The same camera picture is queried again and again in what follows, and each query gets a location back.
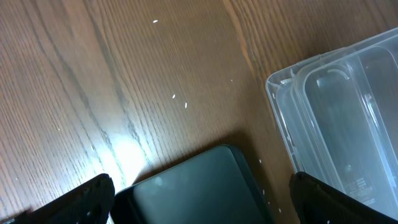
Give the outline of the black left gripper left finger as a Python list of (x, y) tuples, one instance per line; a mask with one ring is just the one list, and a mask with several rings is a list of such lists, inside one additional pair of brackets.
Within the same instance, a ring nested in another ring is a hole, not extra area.
[(37, 210), (25, 210), (1, 223), (106, 224), (114, 195), (112, 178), (100, 174)]

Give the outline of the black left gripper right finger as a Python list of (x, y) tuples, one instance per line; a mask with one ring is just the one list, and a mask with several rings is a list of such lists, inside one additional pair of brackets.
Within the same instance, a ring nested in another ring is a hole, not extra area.
[(301, 223), (397, 224), (388, 217), (305, 172), (293, 174), (290, 197)]

